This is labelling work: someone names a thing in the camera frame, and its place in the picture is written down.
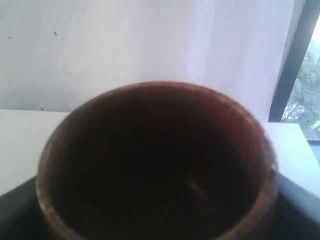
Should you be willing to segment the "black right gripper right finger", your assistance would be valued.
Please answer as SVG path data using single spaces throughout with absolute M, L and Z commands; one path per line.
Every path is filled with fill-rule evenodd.
M 276 174 L 277 198 L 267 240 L 318 240 L 320 238 L 320 198 Z

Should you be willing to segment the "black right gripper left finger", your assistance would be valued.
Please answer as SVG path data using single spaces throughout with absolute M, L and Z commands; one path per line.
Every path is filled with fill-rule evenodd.
M 46 240 L 48 232 L 32 177 L 0 197 L 2 240 Z

